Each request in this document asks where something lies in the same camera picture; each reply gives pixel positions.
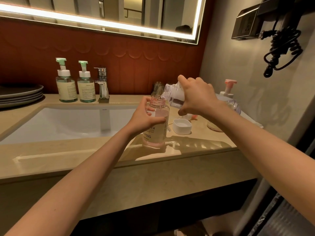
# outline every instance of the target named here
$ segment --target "illuminated mirror frame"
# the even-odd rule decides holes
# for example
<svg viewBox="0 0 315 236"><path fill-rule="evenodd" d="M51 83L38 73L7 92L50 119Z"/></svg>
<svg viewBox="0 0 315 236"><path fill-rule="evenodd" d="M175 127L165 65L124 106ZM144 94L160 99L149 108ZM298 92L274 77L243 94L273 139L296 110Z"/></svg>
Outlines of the illuminated mirror frame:
<svg viewBox="0 0 315 236"><path fill-rule="evenodd" d="M206 0L204 0L204 2L202 0L197 1L195 20L194 20L194 25L193 25L191 35L174 32L174 31L161 30L161 29L155 29L155 28L144 27L144 26L136 26L136 25L131 25L131 24L106 21L102 19L94 19L94 18L89 18L89 17L65 14L65 13L54 12L54 11L40 10L40 9L31 8L31 7L21 7L21 6L15 6L15 5L3 4L3 3L0 3L0 11L16 13L16 14L25 14L25 15L37 16L37 17L46 17L46 18L63 20L63 21L72 21L72 22L91 24L91 25L97 25L97 26L102 26L102 27L130 30L130 31L136 31L140 33L162 35L162 36L174 37L174 38L179 38L179 39L196 40L196 43L190 43L190 44L198 44L199 32L200 32L199 31L197 33L198 22L199 22L199 18L201 18L200 23L202 24L203 11L204 11L204 5L202 7L202 3L205 4Z"/></svg>

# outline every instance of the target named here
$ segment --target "pink pump head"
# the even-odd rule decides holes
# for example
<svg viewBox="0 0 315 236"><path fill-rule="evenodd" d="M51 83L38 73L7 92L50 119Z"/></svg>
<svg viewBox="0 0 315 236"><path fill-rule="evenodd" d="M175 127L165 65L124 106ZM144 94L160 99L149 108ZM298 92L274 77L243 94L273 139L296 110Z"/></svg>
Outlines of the pink pump head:
<svg viewBox="0 0 315 236"><path fill-rule="evenodd" d="M226 87L225 87L224 92L225 92L225 94L229 94L229 93L231 93L231 90L233 88L233 84L237 84L237 81L233 80L233 79L226 79L225 84L226 84Z"/></svg>

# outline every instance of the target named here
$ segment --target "hand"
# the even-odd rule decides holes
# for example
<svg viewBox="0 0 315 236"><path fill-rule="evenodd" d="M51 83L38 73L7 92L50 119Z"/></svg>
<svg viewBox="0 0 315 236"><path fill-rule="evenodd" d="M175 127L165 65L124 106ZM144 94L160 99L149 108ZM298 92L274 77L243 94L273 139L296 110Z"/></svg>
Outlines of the hand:
<svg viewBox="0 0 315 236"><path fill-rule="evenodd" d="M180 75L178 81L182 85L185 94L185 102L178 111L180 116L188 113L205 116L210 109L217 109L226 105L223 101L217 99L212 85L207 84L201 78L186 79L183 75Z"/></svg>
<svg viewBox="0 0 315 236"><path fill-rule="evenodd" d="M151 113L147 113L147 110L152 110L146 107L146 104L150 99L150 97L145 96L142 98L136 111L127 123L126 127L131 131L132 135L138 135L148 130L150 127L166 121L164 117L151 117Z"/></svg>

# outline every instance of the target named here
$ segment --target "forearm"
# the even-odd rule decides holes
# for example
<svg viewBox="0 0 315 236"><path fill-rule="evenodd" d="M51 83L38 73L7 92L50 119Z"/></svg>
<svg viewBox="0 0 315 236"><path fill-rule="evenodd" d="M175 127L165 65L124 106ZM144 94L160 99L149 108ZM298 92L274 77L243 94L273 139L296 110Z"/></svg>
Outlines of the forearm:
<svg viewBox="0 0 315 236"><path fill-rule="evenodd" d="M132 137L128 126L120 130L51 188L6 236L69 235Z"/></svg>
<svg viewBox="0 0 315 236"><path fill-rule="evenodd" d="M209 109L205 117L221 128L262 176L315 224L315 160L228 107Z"/></svg>

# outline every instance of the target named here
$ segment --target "white soap dish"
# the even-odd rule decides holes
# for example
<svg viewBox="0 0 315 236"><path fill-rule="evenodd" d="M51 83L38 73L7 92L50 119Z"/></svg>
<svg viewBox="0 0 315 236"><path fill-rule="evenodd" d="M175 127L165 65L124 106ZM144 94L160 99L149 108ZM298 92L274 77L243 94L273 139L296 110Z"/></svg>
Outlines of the white soap dish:
<svg viewBox="0 0 315 236"><path fill-rule="evenodd" d="M191 122L186 119L175 119L173 121L173 131L178 135L190 134L191 128Z"/></svg>

